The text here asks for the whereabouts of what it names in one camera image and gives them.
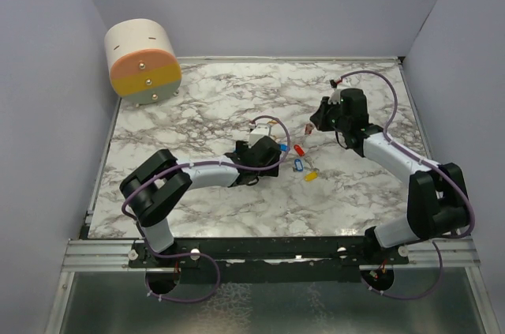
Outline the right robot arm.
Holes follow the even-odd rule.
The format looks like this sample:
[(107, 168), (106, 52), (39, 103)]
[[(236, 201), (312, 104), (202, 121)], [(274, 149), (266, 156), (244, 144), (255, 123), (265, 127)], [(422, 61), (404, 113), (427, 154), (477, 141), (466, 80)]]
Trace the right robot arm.
[(344, 148), (379, 164), (407, 186), (406, 213), (365, 232), (369, 240), (363, 243), (362, 253), (368, 262), (381, 263), (390, 256), (391, 247), (471, 226), (461, 168), (426, 159), (372, 124), (367, 98), (359, 88), (337, 89), (323, 97), (310, 122), (321, 132), (342, 137)]

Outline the blue framed key tag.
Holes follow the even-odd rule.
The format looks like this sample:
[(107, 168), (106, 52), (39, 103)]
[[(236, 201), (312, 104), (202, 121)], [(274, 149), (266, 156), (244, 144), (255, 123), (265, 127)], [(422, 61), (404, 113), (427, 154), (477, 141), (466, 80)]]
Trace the blue framed key tag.
[(294, 160), (294, 171), (302, 172), (304, 170), (304, 165), (301, 159)]

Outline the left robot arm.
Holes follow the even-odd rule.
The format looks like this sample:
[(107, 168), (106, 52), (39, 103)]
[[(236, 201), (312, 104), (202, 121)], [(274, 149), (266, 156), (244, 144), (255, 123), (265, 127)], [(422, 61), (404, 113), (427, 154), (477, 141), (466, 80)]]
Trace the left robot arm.
[(174, 236), (168, 215), (190, 190), (206, 187), (252, 186), (261, 177), (279, 175), (281, 148), (270, 137), (249, 145), (237, 141), (235, 150), (194, 163), (161, 149), (144, 161), (120, 184), (140, 233), (147, 240), (147, 257), (163, 267), (174, 257)]

